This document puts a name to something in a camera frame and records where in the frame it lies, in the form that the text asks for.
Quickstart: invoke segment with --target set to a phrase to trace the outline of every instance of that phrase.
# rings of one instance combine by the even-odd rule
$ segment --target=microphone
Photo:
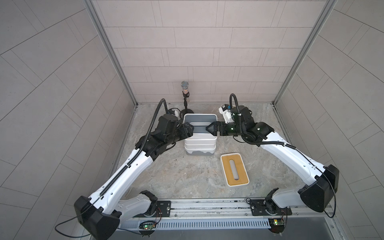
[[[189,83],[187,81],[182,81],[181,82],[181,87],[183,88],[183,96],[188,98],[189,97],[189,91],[188,91],[188,87],[189,87]]]

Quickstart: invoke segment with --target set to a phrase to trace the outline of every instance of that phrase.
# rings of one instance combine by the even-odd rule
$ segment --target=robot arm
[[[119,203],[121,197],[136,178],[152,164],[156,158],[171,149],[177,141],[193,135],[194,127],[182,123],[175,115],[166,114],[159,117],[155,131],[151,132],[157,112],[164,103],[162,99],[157,106],[150,128],[145,136],[136,143],[135,149],[120,168],[90,197],[81,196],[74,204],[80,224],[97,240],[108,239],[120,223],[119,217],[124,212],[124,218],[137,214],[152,215],[157,208],[157,198],[148,191],[141,192],[135,198]]]
[[[275,155],[291,168],[305,183],[290,189],[274,189],[266,198],[270,213],[287,206],[306,205],[314,211],[323,212],[337,191],[339,171],[333,165],[324,166],[300,152],[285,141],[264,122],[254,122],[251,111],[245,106],[231,109],[230,105],[219,108],[225,122],[213,122],[206,130],[217,136],[241,136],[243,140],[257,145]]]

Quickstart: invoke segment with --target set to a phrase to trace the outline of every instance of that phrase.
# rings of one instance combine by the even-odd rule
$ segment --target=mounting plate
[[[277,214],[276,215],[271,215],[266,211],[266,206],[264,205],[264,199],[251,199],[249,202],[252,216],[282,216],[285,215],[282,210],[288,214],[292,215],[292,211],[289,207],[286,208],[279,208],[276,206]]]
[[[162,217],[169,217],[169,215],[170,215],[170,201],[157,201],[157,207],[160,208]],[[146,216],[144,214],[137,214],[134,217],[146,217]]]

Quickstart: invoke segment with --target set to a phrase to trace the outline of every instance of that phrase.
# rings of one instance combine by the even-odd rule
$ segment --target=white plastic box
[[[216,114],[188,113],[184,115],[184,122],[189,122],[194,126],[193,136],[184,140],[187,154],[213,155],[216,150],[217,136],[213,136],[205,128],[215,121],[217,121]]]

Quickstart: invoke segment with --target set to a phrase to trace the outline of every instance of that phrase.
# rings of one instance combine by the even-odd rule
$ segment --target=gray marble surface
[[[263,121],[283,136],[271,104],[242,105],[252,111],[255,122]],[[138,106],[119,166],[128,158],[139,138],[147,132],[156,106],[156,104]],[[218,121],[223,121],[222,115],[218,112],[220,106],[220,104],[189,104],[188,108],[195,113],[214,113],[218,116]],[[182,109],[183,106],[168,104],[168,108]],[[164,113],[162,107],[158,117]],[[241,154],[250,183],[229,190],[225,186],[219,160],[222,154],[234,152]],[[218,136],[213,156],[189,156],[184,150],[184,141],[177,142],[172,150],[163,153],[140,174],[122,199],[132,198],[143,190],[151,191],[160,199],[265,197],[273,188],[292,187],[301,183],[301,179],[291,169],[264,149],[238,143],[231,136]]]

